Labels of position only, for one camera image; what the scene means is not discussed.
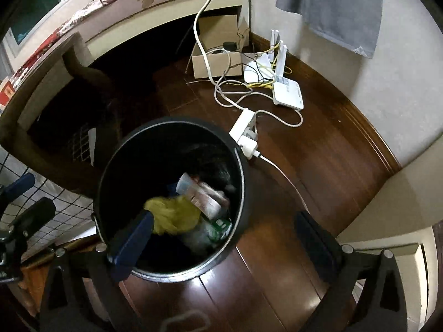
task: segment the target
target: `wooden baseboard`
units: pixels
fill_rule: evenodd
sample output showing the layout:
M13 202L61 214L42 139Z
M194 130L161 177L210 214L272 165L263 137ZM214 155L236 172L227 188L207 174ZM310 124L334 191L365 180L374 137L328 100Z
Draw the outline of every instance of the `wooden baseboard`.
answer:
M270 46L270 42L267 39L254 33L251 33L250 41L253 44L254 51L264 51ZM298 80L297 76L308 79L309 83L321 86L319 91L321 91L324 95L325 101L331 100L332 96L334 96L335 101L337 99L340 101L339 106L334 103L334 108L339 108L342 110L342 112L348 117L349 121L357 127L357 129L362 133L369 145L378 155L382 161L382 164L390 175L394 175L401 170L400 163L371 122L369 122L364 114L362 114L360 110L338 88L316 72L316 70L290 53L287 56L287 64L293 69L294 76L291 77L296 81Z

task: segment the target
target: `wall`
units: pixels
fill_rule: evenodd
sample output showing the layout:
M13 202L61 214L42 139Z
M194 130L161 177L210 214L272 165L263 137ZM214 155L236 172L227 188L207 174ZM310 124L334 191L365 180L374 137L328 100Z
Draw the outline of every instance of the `wall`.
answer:
M22 43L23 46L19 46L20 51L17 56L14 56L12 49L4 39L5 50L12 69L14 71L19 69L35 50L37 50L43 41L45 41L61 24L91 1L92 0L65 0L60 3L58 9L56 9L56 11L54 11L54 13L50 15L36 31L31 32L32 35L26 38Z
M406 165L443 129L443 35L420 0L383 0L373 59L311 33L275 0L252 0L252 32L280 31L289 51L338 87Z

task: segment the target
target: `crumpled yellow plastic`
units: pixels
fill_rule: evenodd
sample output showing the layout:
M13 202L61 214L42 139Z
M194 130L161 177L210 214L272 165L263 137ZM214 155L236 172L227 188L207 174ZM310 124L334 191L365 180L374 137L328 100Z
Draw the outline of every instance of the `crumpled yellow plastic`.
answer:
M199 223L201 214L185 196L154 197L146 201L143 208L154 215L154 233L157 235L188 232Z

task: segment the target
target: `black trash can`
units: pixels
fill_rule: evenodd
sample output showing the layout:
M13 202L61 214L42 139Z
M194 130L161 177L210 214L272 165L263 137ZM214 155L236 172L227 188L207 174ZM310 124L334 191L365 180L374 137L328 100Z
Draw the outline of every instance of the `black trash can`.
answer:
M248 219L248 164L241 148L219 127L193 118L167 117L132 132L112 156L100 181L94 212L101 238L110 241L147 199L168 196L167 186L186 172L230 200L232 229L211 254L200 257L177 236L152 235L132 273L157 282L185 281L220 263L235 247Z

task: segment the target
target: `metal screw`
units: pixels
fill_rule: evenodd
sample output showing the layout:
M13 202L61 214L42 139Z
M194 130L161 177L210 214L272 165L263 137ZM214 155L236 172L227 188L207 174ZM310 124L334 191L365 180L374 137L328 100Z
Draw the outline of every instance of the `metal screw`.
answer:
M351 254L352 252L354 252L354 248L351 245L343 245L342 251L344 253Z
M59 248L58 250L56 250L55 255L57 257L61 257L65 254L65 249L64 248Z
M384 250L383 254L385 255L386 258L392 258L394 257L394 254L392 253L391 250Z
M101 252L105 252L107 248L108 248L108 246L105 243L99 243L98 245L96 245L95 250L97 252L101 253Z

